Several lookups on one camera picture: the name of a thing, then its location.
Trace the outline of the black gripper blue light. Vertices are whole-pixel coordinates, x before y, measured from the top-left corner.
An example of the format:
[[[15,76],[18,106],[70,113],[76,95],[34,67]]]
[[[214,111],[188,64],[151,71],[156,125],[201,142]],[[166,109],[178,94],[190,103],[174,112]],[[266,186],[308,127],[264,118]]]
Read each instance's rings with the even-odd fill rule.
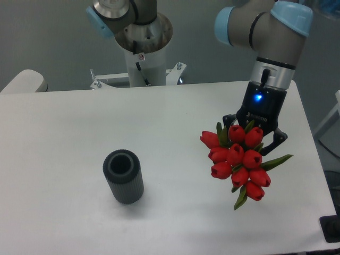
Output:
[[[260,127],[264,132],[274,131],[272,143],[263,147],[260,152],[262,156],[268,155],[288,138],[288,135],[278,128],[278,117],[286,94],[286,90],[262,87],[249,82],[241,108],[236,114],[223,116],[223,127],[230,128],[236,120],[240,126],[246,127],[254,120],[254,126]]]

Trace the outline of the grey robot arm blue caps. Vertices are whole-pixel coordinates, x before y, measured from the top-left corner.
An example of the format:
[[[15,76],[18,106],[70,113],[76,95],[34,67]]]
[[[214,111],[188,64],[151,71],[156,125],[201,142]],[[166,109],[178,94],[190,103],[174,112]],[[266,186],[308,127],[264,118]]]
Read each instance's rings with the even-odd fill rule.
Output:
[[[93,1],[86,14],[103,37],[114,37],[125,54],[131,87],[178,83],[184,65],[166,72],[165,48],[173,27],[158,12],[156,1]],[[283,105],[313,19],[312,10],[298,1],[249,1],[226,7],[216,16],[216,38],[230,46],[251,48],[258,53],[241,108],[223,117],[246,126],[253,122],[263,134],[273,134],[267,155],[287,135],[278,127]]]

